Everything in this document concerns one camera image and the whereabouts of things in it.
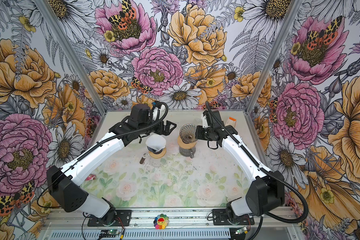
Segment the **white paper coffee filter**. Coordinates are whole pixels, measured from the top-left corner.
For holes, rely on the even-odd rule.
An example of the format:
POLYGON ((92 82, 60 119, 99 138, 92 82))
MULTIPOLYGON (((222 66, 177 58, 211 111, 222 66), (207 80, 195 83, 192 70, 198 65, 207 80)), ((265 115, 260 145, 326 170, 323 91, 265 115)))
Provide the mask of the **white paper coffee filter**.
POLYGON ((159 150, 166 147, 166 139, 161 135, 152 135, 149 136, 146 140, 146 146, 159 150))

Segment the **grey glass dripper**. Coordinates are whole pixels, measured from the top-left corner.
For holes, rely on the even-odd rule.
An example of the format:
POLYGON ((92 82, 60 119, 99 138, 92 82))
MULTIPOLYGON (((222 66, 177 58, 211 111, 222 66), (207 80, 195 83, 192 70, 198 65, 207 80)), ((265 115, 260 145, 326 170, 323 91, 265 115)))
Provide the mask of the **grey glass dripper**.
POLYGON ((196 138, 197 126, 194 124, 186 124, 180 129, 180 138, 184 144, 193 144, 196 138))

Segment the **grey ribbed glass pitcher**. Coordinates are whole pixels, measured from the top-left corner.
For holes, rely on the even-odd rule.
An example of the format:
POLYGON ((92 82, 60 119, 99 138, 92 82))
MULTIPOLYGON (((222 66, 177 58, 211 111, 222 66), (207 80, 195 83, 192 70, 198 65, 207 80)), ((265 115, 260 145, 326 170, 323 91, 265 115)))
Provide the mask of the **grey ribbed glass pitcher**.
POLYGON ((195 156, 196 147, 192 147, 191 149, 184 149, 182 147, 179 147, 179 152, 182 156, 193 159, 195 156))

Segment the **clear glass carafe wooden handle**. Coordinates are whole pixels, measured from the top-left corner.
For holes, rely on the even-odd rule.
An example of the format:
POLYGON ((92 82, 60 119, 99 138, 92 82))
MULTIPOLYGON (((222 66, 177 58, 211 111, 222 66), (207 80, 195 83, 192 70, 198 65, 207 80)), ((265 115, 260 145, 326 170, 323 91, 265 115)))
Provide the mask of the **clear glass carafe wooden handle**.
POLYGON ((144 153, 139 163, 140 165, 149 165, 151 167, 159 168, 166 163, 166 160, 162 158, 155 159, 151 157, 149 154, 144 153))

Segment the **blue glass dripper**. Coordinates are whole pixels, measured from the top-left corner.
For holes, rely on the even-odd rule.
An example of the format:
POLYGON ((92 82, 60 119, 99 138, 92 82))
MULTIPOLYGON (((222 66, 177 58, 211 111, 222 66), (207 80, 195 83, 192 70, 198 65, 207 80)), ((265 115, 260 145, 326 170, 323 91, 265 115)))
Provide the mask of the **blue glass dripper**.
POLYGON ((163 150, 165 150, 166 148, 164 147, 164 148, 161 148, 161 149, 159 149, 159 150, 156 150, 156 149, 154 149, 154 148, 151 148, 151 147, 147 146, 147 149, 149 150, 149 152, 151 152, 151 153, 153 153, 153 154, 155 154, 155 155, 158 155, 158 154, 160 154, 163 150))

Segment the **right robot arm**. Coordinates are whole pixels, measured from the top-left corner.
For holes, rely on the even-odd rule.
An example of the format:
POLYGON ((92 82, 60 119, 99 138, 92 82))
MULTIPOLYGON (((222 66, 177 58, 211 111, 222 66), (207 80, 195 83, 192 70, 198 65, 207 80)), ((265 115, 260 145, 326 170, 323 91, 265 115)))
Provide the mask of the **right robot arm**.
POLYGON ((217 148, 225 150, 234 158, 249 181, 244 197, 230 201, 226 214, 232 223, 238 223, 242 216, 262 216, 285 203, 284 177, 273 173, 249 150, 236 129, 225 126, 219 111, 206 110, 202 113, 203 124, 197 126, 196 138, 216 142, 217 148))

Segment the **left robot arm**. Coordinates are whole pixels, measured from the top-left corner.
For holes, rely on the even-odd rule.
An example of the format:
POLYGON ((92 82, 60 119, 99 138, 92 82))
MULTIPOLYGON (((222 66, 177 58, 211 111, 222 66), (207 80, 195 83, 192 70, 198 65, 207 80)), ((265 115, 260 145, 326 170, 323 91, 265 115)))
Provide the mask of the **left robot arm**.
POLYGON ((109 226, 117 219, 115 207, 106 199, 98 198, 81 188, 87 177, 106 159, 132 141, 150 134, 168 136, 176 124, 166 121, 166 103, 155 101, 150 108, 144 104, 132 107, 129 116, 112 126, 108 133, 79 157, 62 167, 52 166, 47 171, 48 192, 67 213, 81 211, 109 226))

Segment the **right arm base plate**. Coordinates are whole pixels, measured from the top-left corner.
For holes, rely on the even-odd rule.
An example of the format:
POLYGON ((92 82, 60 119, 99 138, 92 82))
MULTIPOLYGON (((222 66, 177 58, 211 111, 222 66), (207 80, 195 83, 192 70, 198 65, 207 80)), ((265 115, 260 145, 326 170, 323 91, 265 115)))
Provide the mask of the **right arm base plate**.
POLYGON ((213 209, 212 210, 213 222, 215 226, 249 226, 254 225, 255 220, 250 215, 237 216, 230 209, 213 209))

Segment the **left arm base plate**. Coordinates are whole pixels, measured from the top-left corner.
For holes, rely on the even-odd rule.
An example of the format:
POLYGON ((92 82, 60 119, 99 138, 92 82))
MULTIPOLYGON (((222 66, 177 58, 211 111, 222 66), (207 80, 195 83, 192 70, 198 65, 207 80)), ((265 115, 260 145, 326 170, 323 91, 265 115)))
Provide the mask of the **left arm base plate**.
POLYGON ((102 218, 90 215, 88 227, 128 227, 132 210, 109 210, 102 218))

